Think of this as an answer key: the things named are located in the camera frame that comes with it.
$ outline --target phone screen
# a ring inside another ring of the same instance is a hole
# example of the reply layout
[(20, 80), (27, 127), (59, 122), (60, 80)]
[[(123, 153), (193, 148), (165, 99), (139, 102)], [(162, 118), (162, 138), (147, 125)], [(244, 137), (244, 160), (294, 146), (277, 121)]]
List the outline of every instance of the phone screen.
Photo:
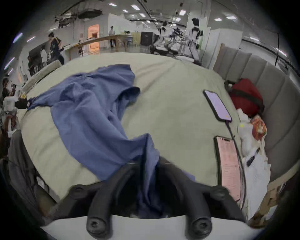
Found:
[(241, 173), (239, 159), (232, 139), (215, 137), (219, 161), (219, 184), (229, 190), (235, 201), (241, 197)]
[(231, 122), (232, 121), (231, 116), (230, 116), (229, 112), (227, 111), (225, 105), (219, 98), (218, 94), (216, 94), (215, 92), (208, 91), (208, 90), (204, 90), (203, 93), (204, 93), (206, 99), (208, 100), (209, 105), (211, 106), (212, 110), (214, 111), (216, 118), (219, 121)]

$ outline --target wooden table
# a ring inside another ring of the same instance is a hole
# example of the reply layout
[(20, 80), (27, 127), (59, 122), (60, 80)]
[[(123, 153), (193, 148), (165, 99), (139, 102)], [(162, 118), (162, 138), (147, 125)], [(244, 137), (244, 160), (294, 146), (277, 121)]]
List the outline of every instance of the wooden table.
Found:
[(127, 43), (126, 43), (126, 39), (127, 39), (127, 35), (121, 35), (121, 34), (118, 34), (118, 35), (111, 35), (111, 36), (106, 36), (106, 37), (100, 37), (100, 38), (93, 38), (93, 39), (89, 39), (85, 42), (82, 42), (82, 43), (77, 43), (75, 45), (73, 45), (72, 47), (66, 49), (66, 51), (69, 51), (69, 60), (71, 60), (71, 51), (80, 48), (84, 45), (87, 45), (87, 44), (91, 44), (91, 43), (95, 43), (95, 42), (100, 42), (100, 41), (105, 41), (105, 40), (111, 40), (111, 39), (115, 39), (116, 41), (116, 46), (115, 46), (115, 51), (118, 52), (119, 51), (119, 40), (121, 40), (121, 42), (124, 43), (124, 47), (125, 47), (125, 51), (127, 52)]

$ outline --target doorway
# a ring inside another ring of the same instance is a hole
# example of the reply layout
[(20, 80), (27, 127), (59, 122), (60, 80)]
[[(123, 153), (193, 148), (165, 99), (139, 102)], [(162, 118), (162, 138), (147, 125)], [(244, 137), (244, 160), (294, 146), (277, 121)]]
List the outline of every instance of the doorway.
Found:
[[(95, 24), (88, 28), (88, 38), (98, 38), (99, 37), (99, 24)], [(99, 53), (99, 42), (91, 43), (88, 45), (88, 54), (98, 54)]]

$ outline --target bed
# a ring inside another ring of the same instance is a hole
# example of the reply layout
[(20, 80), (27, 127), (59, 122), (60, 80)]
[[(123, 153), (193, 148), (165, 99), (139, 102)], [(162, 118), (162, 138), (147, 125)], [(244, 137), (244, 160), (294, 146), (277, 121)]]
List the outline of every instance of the bed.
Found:
[[(66, 77), (111, 64), (130, 64), (134, 85), (141, 94), (122, 118), (129, 139), (150, 133), (160, 155), (196, 177), (217, 185), (217, 161), (213, 138), (230, 137), (223, 122), (216, 120), (202, 91), (216, 92), (232, 117), (237, 136), (239, 117), (224, 89), (224, 81), (212, 70), (170, 57), (142, 53), (105, 53), (74, 59), (40, 81), (27, 95), (37, 96)], [(75, 184), (88, 185), (97, 177), (69, 155), (49, 107), (18, 111), (26, 149), (49, 187), (63, 198)], [(241, 151), (241, 141), (236, 138)]]

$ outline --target purple phone screen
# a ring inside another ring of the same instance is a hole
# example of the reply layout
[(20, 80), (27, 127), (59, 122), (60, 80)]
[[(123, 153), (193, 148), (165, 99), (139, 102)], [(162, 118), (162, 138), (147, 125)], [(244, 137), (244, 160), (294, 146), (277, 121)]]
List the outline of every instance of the purple phone screen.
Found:
[(226, 121), (231, 121), (232, 119), (231, 119), (226, 107), (224, 106), (221, 99), (219, 98), (218, 94), (216, 94), (215, 92), (207, 91), (207, 90), (205, 90), (205, 93), (206, 93), (207, 97), (209, 98), (211, 104), (214, 106), (214, 109), (216, 110), (219, 118), (226, 120)]

